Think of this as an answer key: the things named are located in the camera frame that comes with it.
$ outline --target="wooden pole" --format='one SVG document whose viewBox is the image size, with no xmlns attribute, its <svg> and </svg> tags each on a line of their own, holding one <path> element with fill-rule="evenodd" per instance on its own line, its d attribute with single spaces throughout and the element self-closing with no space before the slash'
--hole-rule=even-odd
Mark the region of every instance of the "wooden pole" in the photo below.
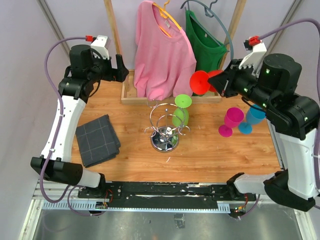
<svg viewBox="0 0 320 240">
<path fill-rule="evenodd" d="M 119 38 L 118 27 L 117 27 L 117 22 L 116 22 L 116 17 L 115 17 L 115 12 L 114 12 L 114 8 L 112 7 L 111 0 L 104 0 L 104 5 L 105 5 L 106 14 L 108 16 L 109 24 L 110 24 L 111 31 L 112 31 L 116 53 L 121 54 L 123 56 L 121 42 L 120 42 L 120 38 Z M 126 77 L 123 84 L 124 84 L 125 90 L 128 92 L 129 88 L 130 88 L 128 76 Z"/>
<path fill-rule="evenodd" d="M 235 36 L 236 30 L 237 30 L 241 15 L 244 11 L 246 2 L 247 2 L 247 0 L 237 0 L 237 2 L 236 2 L 236 5 L 235 5 L 234 11 L 233 11 L 233 15 L 231 18 L 231 22 L 229 25 L 229 29 L 228 29 L 231 40 L 234 39 L 234 36 Z M 227 37 L 225 37 L 224 44 L 227 44 L 228 42 L 229 42 L 229 39 Z M 228 44 L 226 46 L 226 49 L 229 50 L 229 48 L 230 48 L 230 45 Z M 226 61 L 226 57 L 227 57 L 227 53 L 222 58 L 222 61 L 220 64 L 220 69 L 222 69 L 222 67 L 224 66 L 224 63 Z"/>
</svg>

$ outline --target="pink shirt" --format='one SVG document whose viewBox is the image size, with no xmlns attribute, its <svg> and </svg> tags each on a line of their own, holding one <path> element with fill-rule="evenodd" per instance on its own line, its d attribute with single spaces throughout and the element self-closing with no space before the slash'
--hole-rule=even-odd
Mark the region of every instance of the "pink shirt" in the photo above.
<svg viewBox="0 0 320 240">
<path fill-rule="evenodd" d="M 172 95 L 192 95 L 189 81 L 196 59 L 190 42 L 183 29 L 160 16 L 152 1 L 139 5 L 135 42 L 134 86 L 138 97 L 163 100 Z"/>
</svg>

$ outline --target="orange hanger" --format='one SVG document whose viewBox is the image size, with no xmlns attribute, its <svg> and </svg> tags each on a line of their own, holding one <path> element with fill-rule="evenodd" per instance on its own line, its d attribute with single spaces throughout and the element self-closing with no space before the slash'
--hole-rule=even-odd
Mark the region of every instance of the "orange hanger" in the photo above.
<svg viewBox="0 0 320 240">
<path fill-rule="evenodd" d="M 159 9 L 161 16 L 165 14 L 165 18 L 166 18 L 166 19 L 167 19 L 167 18 L 170 18 L 170 20 L 177 26 L 177 28 L 178 28 L 179 30 L 182 29 L 181 26 L 177 23 L 177 21 L 176 21 L 169 13 L 167 13 L 165 9 L 163 9 L 162 7 L 160 7 L 160 6 L 159 6 L 158 4 L 156 4 L 155 2 L 153 3 L 153 5 L 156 6 L 156 7 Z"/>
<path fill-rule="evenodd" d="M 169 33 L 167 33 L 167 31 L 166 30 L 164 30 L 164 28 L 162 27 L 162 26 L 158 26 L 160 29 L 161 29 L 161 31 L 165 34 L 165 35 L 167 35 L 168 37 L 170 37 L 171 38 L 171 36 L 170 36 L 170 34 Z"/>
<path fill-rule="evenodd" d="M 166 5 L 170 3 L 170 0 L 166 1 L 163 5 L 163 10 L 166 10 Z M 167 15 L 164 15 L 163 12 L 159 9 L 159 12 L 160 12 L 160 16 L 167 19 L 168 16 Z"/>
</svg>

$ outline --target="plastic cup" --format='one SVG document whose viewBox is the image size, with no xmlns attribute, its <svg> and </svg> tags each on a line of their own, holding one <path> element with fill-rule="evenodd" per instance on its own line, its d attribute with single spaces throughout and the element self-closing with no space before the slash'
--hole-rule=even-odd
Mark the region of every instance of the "plastic cup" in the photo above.
<svg viewBox="0 0 320 240">
<path fill-rule="evenodd" d="M 218 131 L 222 137 L 228 138 L 233 134 L 232 128 L 237 127 L 245 118 L 244 112 L 237 107 L 231 107 L 224 116 L 224 125 L 220 126 Z"/>
<path fill-rule="evenodd" d="M 189 112 L 186 108 L 182 108 L 183 112 L 180 110 L 180 108 L 177 108 L 174 112 L 173 112 L 173 116 L 172 117 L 172 124 L 175 126 L 175 127 L 178 127 L 180 126 L 182 123 L 180 121 L 180 119 L 183 121 L 184 119 L 184 122 L 183 122 L 183 125 L 184 126 L 187 126 L 188 125 L 188 121 L 189 121 Z"/>
<path fill-rule="evenodd" d="M 254 107 L 261 109 L 258 105 L 254 104 Z M 266 113 L 263 111 L 259 111 L 257 109 L 254 109 L 253 107 L 250 107 L 248 112 L 245 115 L 246 122 L 240 123 L 238 126 L 238 129 L 243 134 L 250 134 L 252 133 L 252 125 L 259 124 L 263 121 L 263 119 L 266 118 Z"/>
<path fill-rule="evenodd" d="M 174 103 L 178 107 L 185 109 L 191 106 L 192 99 L 190 96 L 186 94 L 179 94 L 178 96 L 175 97 Z"/>
<path fill-rule="evenodd" d="M 190 88 L 197 95 L 203 95 L 210 89 L 209 75 L 205 71 L 196 71 L 190 78 Z"/>
<path fill-rule="evenodd" d="M 212 77 L 214 77 L 214 76 L 216 76 L 216 75 L 218 75 L 218 74 L 220 74 L 220 73 L 222 73 L 223 72 L 223 70 L 213 70 L 213 71 L 211 71 L 211 72 L 208 72 L 208 79 L 209 78 L 212 78 Z M 214 88 L 214 86 L 212 86 L 211 84 L 210 84 L 210 88 L 209 88 L 209 91 L 210 92 L 217 92 L 217 90 Z"/>
</svg>

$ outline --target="checkered napkin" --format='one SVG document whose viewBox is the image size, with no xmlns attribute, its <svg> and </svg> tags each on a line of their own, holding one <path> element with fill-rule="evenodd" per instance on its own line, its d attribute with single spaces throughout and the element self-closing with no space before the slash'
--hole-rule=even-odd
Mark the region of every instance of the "checkered napkin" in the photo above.
<svg viewBox="0 0 320 240">
<path fill-rule="evenodd" d="M 86 168 L 114 159 L 119 153 L 121 144 L 108 115 L 78 126 L 75 135 Z"/>
</svg>

